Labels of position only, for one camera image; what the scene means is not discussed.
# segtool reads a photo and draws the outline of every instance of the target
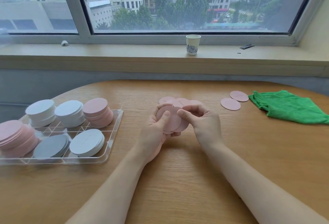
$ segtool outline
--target hand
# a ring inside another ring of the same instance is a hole
[[[196,139],[204,149],[222,142],[220,117],[215,110],[204,105],[188,105],[177,114],[193,126]]]
[[[139,139],[135,144],[146,160],[146,163],[152,161],[160,152],[162,144],[173,136],[179,136],[180,132],[173,134],[163,134],[163,128],[170,118],[170,112],[166,111],[162,118],[157,122],[156,114],[160,108],[171,104],[162,104],[152,109],[149,117],[144,123]]]

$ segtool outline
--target forearm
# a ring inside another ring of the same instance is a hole
[[[124,224],[144,164],[143,158],[131,150],[66,224]]]
[[[206,149],[260,224],[328,224],[301,201],[265,178],[223,144]]]

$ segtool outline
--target wooden table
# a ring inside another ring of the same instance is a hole
[[[286,89],[310,97],[329,113],[328,97],[268,82],[107,81],[54,100],[104,97],[124,115],[104,164],[0,167],[0,223],[65,223],[113,172],[139,135],[149,109],[163,96],[196,99],[215,108],[229,148],[271,181],[329,219],[329,126],[266,117],[251,101],[238,111],[220,100],[229,92]],[[172,138],[142,172],[126,224],[257,223],[243,201],[200,149],[191,126]]]

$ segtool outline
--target left hand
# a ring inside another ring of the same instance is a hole
[[[162,104],[154,107],[143,124],[139,139],[134,147],[142,153],[146,163],[152,161],[160,152],[162,144],[173,136],[179,136],[180,132],[164,134],[163,128],[170,118],[170,112],[166,111],[157,122],[156,114],[160,108],[171,104]]]

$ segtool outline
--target window frame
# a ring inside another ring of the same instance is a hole
[[[79,34],[12,34],[15,43],[60,43],[67,40],[69,43],[86,43],[86,44],[186,44],[186,33],[177,31],[177,34],[171,34],[172,31],[150,32],[150,33],[133,33],[127,31],[127,34],[94,34],[87,13],[84,0],[66,0],[71,11],[72,18],[75,22]],[[309,0],[303,13],[291,34],[287,35],[265,35],[265,34],[201,34],[201,43],[207,45],[242,45],[253,43],[255,45],[270,46],[295,46],[299,43],[308,24],[317,12],[323,0]]]

